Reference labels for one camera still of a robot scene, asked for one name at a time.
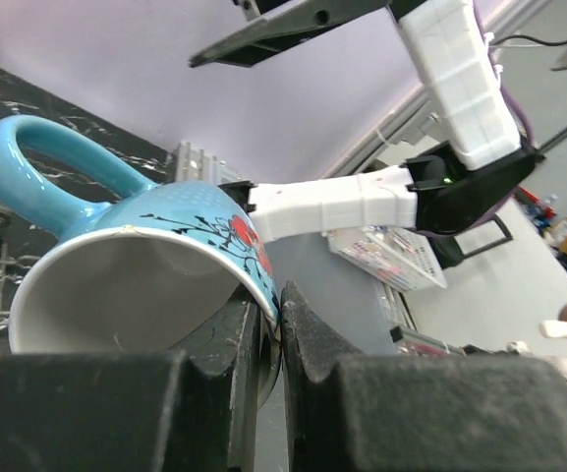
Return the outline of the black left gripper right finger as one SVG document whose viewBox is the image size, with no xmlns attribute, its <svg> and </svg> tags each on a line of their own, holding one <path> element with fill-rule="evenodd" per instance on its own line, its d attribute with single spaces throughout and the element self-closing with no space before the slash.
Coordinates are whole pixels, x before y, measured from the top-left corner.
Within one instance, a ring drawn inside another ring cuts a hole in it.
<svg viewBox="0 0 567 472">
<path fill-rule="evenodd" d="M 373 356 L 282 292 L 294 471 L 567 471 L 567 381 L 530 357 Z"/>
</svg>

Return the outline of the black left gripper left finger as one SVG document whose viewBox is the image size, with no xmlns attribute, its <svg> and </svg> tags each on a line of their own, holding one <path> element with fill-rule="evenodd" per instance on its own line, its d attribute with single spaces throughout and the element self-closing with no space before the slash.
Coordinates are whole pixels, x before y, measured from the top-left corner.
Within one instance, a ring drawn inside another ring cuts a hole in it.
<svg viewBox="0 0 567 472">
<path fill-rule="evenodd" d="M 257 306 L 234 301 L 178 350 L 0 356 L 0 471 L 250 471 Z"/>
</svg>

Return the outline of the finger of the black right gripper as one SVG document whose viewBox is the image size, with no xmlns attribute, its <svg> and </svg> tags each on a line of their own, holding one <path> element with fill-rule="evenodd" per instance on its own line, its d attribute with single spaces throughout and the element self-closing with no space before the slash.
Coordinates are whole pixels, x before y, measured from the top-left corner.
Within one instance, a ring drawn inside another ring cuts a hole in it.
<svg viewBox="0 0 567 472">
<path fill-rule="evenodd" d="M 189 66 L 220 63 L 251 68 L 389 4 L 378 0 L 236 1 L 247 25 L 194 54 Z"/>
</svg>

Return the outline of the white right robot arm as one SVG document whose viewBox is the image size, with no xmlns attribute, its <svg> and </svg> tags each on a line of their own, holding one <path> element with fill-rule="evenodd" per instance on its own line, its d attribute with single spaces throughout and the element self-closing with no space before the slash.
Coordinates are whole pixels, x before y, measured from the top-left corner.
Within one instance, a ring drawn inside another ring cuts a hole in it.
<svg viewBox="0 0 567 472">
<path fill-rule="evenodd" d="M 249 68 L 380 9 L 394 18 L 446 140 L 397 167 L 256 186 L 250 216 L 264 242 L 370 226 L 456 236 L 489 221 L 537 166 L 470 1 L 287 1 L 189 64 Z"/>
</svg>

